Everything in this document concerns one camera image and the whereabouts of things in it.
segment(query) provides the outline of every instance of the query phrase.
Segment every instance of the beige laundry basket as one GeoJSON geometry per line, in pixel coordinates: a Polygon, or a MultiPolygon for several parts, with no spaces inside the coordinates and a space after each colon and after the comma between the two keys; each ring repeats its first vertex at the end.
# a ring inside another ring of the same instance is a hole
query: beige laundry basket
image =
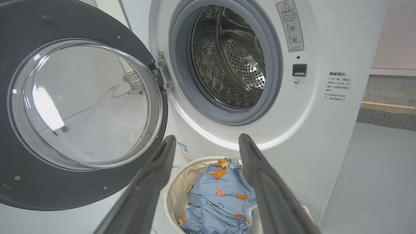
{"type": "MultiPolygon", "coordinates": [[[[164,200],[164,208],[166,217],[168,217],[170,224],[178,233],[184,233],[178,225],[177,219],[183,213],[187,205],[187,190],[202,175],[202,172],[208,164],[216,163],[219,159],[224,159],[224,157],[204,157],[194,160],[183,166],[169,182],[167,186],[167,194],[164,200]]],[[[308,213],[309,217],[311,217],[307,208],[305,206],[302,207],[308,213]]],[[[253,210],[253,225],[249,229],[249,234],[263,233],[258,208],[253,210]]]]}

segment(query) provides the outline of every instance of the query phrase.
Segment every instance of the blue patterned garment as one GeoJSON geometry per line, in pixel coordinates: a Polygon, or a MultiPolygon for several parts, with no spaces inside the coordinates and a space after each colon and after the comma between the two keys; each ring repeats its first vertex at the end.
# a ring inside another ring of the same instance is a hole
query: blue patterned garment
{"type": "Polygon", "coordinates": [[[186,233],[246,234],[257,207],[254,189],[247,183],[237,159],[209,164],[188,190],[188,205],[178,224],[186,233]]]}

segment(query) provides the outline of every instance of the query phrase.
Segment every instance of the warning sticker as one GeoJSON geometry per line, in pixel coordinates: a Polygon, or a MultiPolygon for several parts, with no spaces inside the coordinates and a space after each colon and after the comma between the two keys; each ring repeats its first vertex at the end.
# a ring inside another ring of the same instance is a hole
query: warning sticker
{"type": "Polygon", "coordinates": [[[345,102],[352,86],[352,80],[344,72],[330,72],[325,86],[324,98],[326,100],[345,102]]]}
{"type": "Polygon", "coordinates": [[[289,52],[303,50],[302,29],[293,0],[287,0],[276,4],[285,29],[287,48],[289,52]]]}
{"type": "Polygon", "coordinates": [[[188,148],[186,147],[186,145],[184,145],[180,142],[177,142],[177,143],[179,145],[179,148],[181,149],[182,156],[184,158],[186,158],[187,160],[192,161],[191,155],[189,154],[189,151],[188,151],[188,148]]]}

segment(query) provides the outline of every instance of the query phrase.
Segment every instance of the front-loading washing machine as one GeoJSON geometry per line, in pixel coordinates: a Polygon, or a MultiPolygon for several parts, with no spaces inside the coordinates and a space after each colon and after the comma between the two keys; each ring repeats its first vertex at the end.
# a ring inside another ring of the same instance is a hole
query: front-loading washing machine
{"type": "Polygon", "coordinates": [[[122,3],[133,32],[75,0],[1,2],[0,202],[85,206],[167,134],[193,160],[239,158],[246,133],[319,225],[387,1],[122,3]]]}

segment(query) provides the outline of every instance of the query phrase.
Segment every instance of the perforated drum surface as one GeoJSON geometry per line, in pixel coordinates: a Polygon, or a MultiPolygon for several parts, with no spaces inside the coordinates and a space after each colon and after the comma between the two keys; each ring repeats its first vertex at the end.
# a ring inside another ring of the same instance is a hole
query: perforated drum surface
{"type": "Polygon", "coordinates": [[[257,103],[265,85],[263,52],[239,15],[205,7],[194,25],[191,56],[199,82],[215,100],[238,109],[257,103]]]}

